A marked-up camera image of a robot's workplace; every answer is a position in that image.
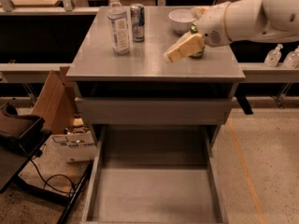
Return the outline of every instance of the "cardboard box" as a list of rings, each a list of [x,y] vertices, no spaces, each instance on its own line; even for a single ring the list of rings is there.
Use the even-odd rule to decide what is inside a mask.
[[[66,162],[94,159],[96,145],[90,133],[52,135],[50,142]]]
[[[75,108],[75,112],[78,112],[78,108],[77,108],[77,105],[76,105],[76,102],[75,102],[76,94],[75,94],[75,89],[74,89],[74,86],[73,86],[73,82],[69,81],[66,77],[66,74],[67,74],[68,70],[69,70],[69,66],[61,66],[60,67],[60,73],[62,75],[62,80],[63,80],[63,83],[64,83],[65,91],[66,91],[73,107]]]
[[[75,107],[55,72],[49,73],[32,114],[42,117],[44,128],[51,130],[52,134],[63,134],[66,127],[73,126]]]

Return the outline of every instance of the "drawer front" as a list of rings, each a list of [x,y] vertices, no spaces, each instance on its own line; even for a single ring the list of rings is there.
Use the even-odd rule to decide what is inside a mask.
[[[231,99],[77,98],[85,122],[100,124],[224,124]]]

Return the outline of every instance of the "floor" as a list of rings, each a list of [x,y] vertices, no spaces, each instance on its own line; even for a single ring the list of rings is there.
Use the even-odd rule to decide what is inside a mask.
[[[299,99],[287,97],[284,109],[271,98],[250,98],[253,115],[235,102],[222,126],[213,154],[228,221],[231,224],[299,223]],[[28,112],[28,108],[19,109]],[[88,163],[66,163],[52,145],[34,160],[43,176],[64,174],[79,180]],[[43,187],[35,167],[21,172],[27,182]],[[64,178],[52,185],[68,190]],[[68,223],[81,220],[86,190],[80,195]],[[63,208],[29,196],[15,186],[0,195],[0,223],[56,223]]]

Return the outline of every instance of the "gray cabinet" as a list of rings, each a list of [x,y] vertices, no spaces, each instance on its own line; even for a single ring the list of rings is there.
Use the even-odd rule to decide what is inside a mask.
[[[164,63],[174,7],[146,7],[145,41],[114,54],[95,17],[67,77],[97,142],[86,223],[227,223],[212,145],[244,79],[229,47]]]

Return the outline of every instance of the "white bowl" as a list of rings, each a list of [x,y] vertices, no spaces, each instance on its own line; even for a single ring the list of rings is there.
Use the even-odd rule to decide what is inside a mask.
[[[178,34],[189,32],[192,23],[195,21],[191,11],[188,9],[173,10],[169,13],[168,17],[171,21],[172,28]]]

